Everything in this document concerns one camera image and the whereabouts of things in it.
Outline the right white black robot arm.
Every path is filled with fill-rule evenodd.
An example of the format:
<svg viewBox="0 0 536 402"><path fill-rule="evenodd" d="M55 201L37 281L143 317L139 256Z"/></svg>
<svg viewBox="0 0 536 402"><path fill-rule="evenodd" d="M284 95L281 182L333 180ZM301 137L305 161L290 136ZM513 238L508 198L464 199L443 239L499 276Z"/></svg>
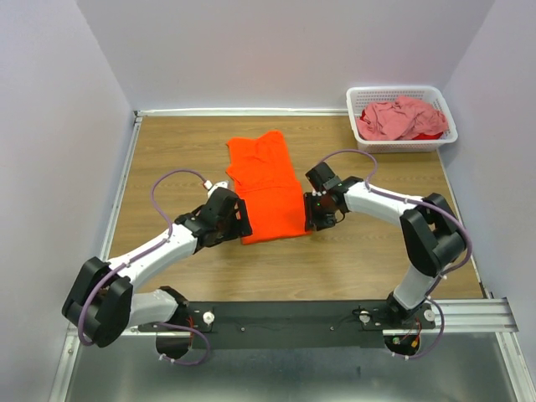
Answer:
<svg viewBox="0 0 536 402"><path fill-rule="evenodd" d="M469 240L446 199L438 193L416 197L378 188L362 178L342 180L320 162L306 173L312 191L304 194L305 229L331 229L336 214L366 214L400 227L410 266L382 308L397 328L415 319L420 306L445 273L469 250Z"/></svg>

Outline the orange t shirt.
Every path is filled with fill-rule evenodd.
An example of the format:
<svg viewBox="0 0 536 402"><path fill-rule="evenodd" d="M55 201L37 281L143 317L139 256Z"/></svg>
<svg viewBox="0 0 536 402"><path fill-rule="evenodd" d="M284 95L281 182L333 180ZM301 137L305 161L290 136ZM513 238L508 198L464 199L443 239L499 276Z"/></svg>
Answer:
<svg viewBox="0 0 536 402"><path fill-rule="evenodd" d="M307 235L302 186L283 134L268 131L256 139L234 137L227 146L226 172L245 201L252 229L242 244Z"/></svg>

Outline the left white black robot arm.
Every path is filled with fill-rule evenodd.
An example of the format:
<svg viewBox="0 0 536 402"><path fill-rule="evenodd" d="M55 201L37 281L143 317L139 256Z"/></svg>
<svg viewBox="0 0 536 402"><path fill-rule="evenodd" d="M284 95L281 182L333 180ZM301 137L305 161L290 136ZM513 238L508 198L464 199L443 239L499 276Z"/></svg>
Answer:
<svg viewBox="0 0 536 402"><path fill-rule="evenodd" d="M87 260L62 306L79 330L80 341L104 348L128 327L159 322L168 331L185 323L185 310L171 291L137 294L137 289L170 265L204 248L251 235L246 202L215 186L205 204L179 215L166 230L133 251L103 261Z"/></svg>

